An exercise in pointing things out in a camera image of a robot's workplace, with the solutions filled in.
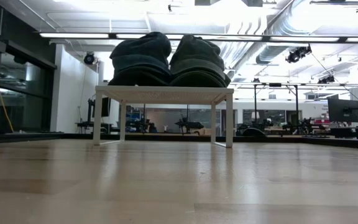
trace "folded cloth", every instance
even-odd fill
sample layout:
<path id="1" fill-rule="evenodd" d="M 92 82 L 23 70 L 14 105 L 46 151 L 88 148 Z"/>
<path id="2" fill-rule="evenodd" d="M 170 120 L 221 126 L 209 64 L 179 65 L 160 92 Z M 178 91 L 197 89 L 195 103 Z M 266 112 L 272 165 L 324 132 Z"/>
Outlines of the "folded cloth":
<path id="1" fill-rule="evenodd" d="M 170 41 L 160 32 L 121 42 L 110 55 L 114 78 L 109 85 L 168 85 L 172 80 L 167 60 L 171 51 Z"/>
<path id="2" fill-rule="evenodd" d="M 201 37 L 184 35 L 170 65 L 174 75 L 171 86 L 221 87 L 230 83 L 223 72 L 221 49 Z"/>

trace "wooden floor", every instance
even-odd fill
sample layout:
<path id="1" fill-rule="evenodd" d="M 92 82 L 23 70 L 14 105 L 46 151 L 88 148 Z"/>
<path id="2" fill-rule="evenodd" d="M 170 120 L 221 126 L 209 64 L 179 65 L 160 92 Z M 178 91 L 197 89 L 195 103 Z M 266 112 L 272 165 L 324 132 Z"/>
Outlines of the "wooden floor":
<path id="1" fill-rule="evenodd" d="M 1 223 L 358 223 L 358 149 L 0 144 Z"/>

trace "table leg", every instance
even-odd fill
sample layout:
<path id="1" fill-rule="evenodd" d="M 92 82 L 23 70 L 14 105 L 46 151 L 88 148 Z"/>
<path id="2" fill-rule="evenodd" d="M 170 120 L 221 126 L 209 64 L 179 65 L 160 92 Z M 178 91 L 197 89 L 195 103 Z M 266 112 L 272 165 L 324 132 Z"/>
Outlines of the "table leg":
<path id="1" fill-rule="evenodd" d="M 215 102 L 211 105 L 211 143 L 216 142 L 216 105 Z"/>
<path id="2" fill-rule="evenodd" d="M 233 147 L 233 94 L 226 95 L 226 147 Z"/>
<path id="3" fill-rule="evenodd" d="M 119 140 L 125 141 L 125 123 L 126 123 L 126 115 L 127 115 L 127 102 L 121 102 L 121 119 L 119 125 Z"/>
<path id="4" fill-rule="evenodd" d="M 102 96 L 100 91 L 96 92 L 96 103 L 94 111 L 94 124 L 93 124 L 93 144 L 100 146 L 100 120 L 102 117 Z"/>

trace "white table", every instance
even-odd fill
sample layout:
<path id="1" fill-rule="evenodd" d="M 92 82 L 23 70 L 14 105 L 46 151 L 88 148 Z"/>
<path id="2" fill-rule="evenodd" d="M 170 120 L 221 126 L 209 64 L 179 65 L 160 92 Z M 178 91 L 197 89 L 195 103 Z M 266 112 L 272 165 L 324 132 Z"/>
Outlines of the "white table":
<path id="1" fill-rule="evenodd" d="M 109 144 L 119 141 L 100 143 L 100 122 L 103 95 L 121 103 L 120 141 L 125 141 L 126 105 L 141 104 L 178 104 L 211 105 L 211 142 L 224 147 L 233 145 L 233 89 L 159 87 L 159 86 L 97 86 L 93 128 L 93 144 Z M 226 144 L 216 142 L 216 105 L 226 100 Z"/>

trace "computer monitor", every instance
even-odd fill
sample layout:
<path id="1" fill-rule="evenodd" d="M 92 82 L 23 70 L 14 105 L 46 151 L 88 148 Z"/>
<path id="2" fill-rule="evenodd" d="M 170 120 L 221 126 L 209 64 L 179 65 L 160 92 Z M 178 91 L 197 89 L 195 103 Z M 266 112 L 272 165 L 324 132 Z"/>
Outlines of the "computer monitor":
<path id="1" fill-rule="evenodd" d="M 95 107 L 92 111 L 92 118 L 94 118 Z M 102 117 L 108 117 L 110 115 L 110 98 L 105 97 L 102 99 Z"/>
<path id="2" fill-rule="evenodd" d="M 358 108 L 357 100 L 328 99 L 329 121 L 358 123 L 358 110 L 356 108 Z"/>

